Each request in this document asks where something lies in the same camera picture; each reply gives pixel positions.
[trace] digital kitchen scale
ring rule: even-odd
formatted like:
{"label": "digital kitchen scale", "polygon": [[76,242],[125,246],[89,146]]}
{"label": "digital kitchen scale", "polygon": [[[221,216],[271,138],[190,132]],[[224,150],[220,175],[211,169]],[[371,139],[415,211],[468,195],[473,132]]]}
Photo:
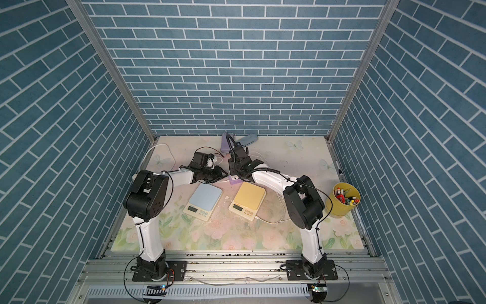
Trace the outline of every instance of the digital kitchen scale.
{"label": "digital kitchen scale", "polygon": [[257,215],[266,194],[265,189],[249,182],[244,182],[238,190],[235,199],[229,205],[229,210],[252,221]]}
{"label": "digital kitchen scale", "polygon": [[184,213],[207,222],[223,191],[209,184],[200,183],[189,202],[184,207]]}

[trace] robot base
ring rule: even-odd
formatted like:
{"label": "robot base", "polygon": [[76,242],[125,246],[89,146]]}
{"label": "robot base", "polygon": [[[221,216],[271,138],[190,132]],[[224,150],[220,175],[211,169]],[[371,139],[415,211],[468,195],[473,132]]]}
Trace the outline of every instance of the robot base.
{"label": "robot base", "polygon": [[[186,261],[167,261],[167,269],[174,270],[169,271],[169,283],[172,282],[172,278],[174,278],[174,282],[182,282],[184,280],[184,275],[186,274]],[[133,270],[133,282],[159,282],[159,281],[166,281],[167,280],[167,273],[164,273],[161,278],[154,277],[150,272],[144,271],[141,268],[137,268]]]}
{"label": "robot base", "polygon": [[133,282],[160,282],[183,281],[186,274],[186,261],[166,261],[165,250],[161,256],[153,262],[137,258],[137,265],[132,266]]}
{"label": "robot base", "polygon": [[[318,278],[309,277],[303,267],[302,260],[287,260],[285,264],[289,265],[287,269],[287,280],[289,281],[303,281],[303,280],[317,280]],[[336,266],[333,260],[325,260],[321,265],[322,275],[326,280],[337,280]]]}

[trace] brick wallpaper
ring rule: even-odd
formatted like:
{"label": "brick wallpaper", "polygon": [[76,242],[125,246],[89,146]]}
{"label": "brick wallpaper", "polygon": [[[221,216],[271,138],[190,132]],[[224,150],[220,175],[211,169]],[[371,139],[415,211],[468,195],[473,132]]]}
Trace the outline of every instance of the brick wallpaper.
{"label": "brick wallpaper", "polygon": [[336,138],[404,303],[486,303],[485,16],[401,0]]}
{"label": "brick wallpaper", "polygon": [[157,135],[327,135],[385,0],[83,1]]}
{"label": "brick wallpaper", "polygon": [[147,145],[64,0],[0,1],[0,302],[68,298]]}

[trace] floral mat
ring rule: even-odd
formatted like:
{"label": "floral mat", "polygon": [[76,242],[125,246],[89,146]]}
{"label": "floral mat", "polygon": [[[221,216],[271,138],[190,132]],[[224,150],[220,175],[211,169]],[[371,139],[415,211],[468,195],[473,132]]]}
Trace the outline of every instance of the floral mat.
{"label": "floral mat", "polygon": [[[161,137],[158,143],[166,143],[174,156],[175,166],[187,165],[196,148],[211,146],[219,149],[220,137]],[[314,185],[323,191],[331,191],[339,182],[326,142],[322,137],[260,137],[249,147],[250,156],[267,163],[271,168],[285,174],[300,177],[309,176]],[[210,149],[201,151],[210,153]],[[167,146],[155,148],[147,170],[170,170],[174,165],[167,153]],[[221,163],[227,171],[227,159]],[[283,198],[266,188],[267,195],[257,216],[276,222],[283,216],[283,222],[268,224],[262,220],[249,221],[228,210],[241,184],[230,185],[218,182],[214,186],[223,190],[208,222],[182,212],[189,198],[199,184],[179,186],[174,189],[173,198],[159,214],[160,239],[167,250],[300,250],[300,231],[288,220]],[[319,226],[319,239],[324,249],[363,249],[356,224],[347,214],[341,218],[329,216]],[[111,248],[117,250],[139,250],[137,231],[128,215],[120,227]]]}

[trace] purple object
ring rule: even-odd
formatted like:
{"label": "purple object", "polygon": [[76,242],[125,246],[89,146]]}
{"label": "purple object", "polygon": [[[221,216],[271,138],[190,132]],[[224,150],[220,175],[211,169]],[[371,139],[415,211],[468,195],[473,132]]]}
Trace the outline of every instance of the purple object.
{"label": "purple object", "polygon": [[[233,139],[235,139],[235,135],[233,133],[228,133]],[[229,145],[228,141],[226,140],[226,132],[221,135],[221,153],[226,156],[229,153]]]}
{"label": "purple object", "polygon": [[230,175],[230,176],[228,177],[228,178],[229,178],[229,184],[230,184],[230,185],[236,185],[236,184],[239,184],[239,183],[242,183],[242,182],[243,182],[243,180],[241,180],[241,179],[239,179],[239,178],[238,178],[238,179],[233,179],[232,177],[236,177],[236,178],[238,178],[238,176],[235,176],[235,175]]}

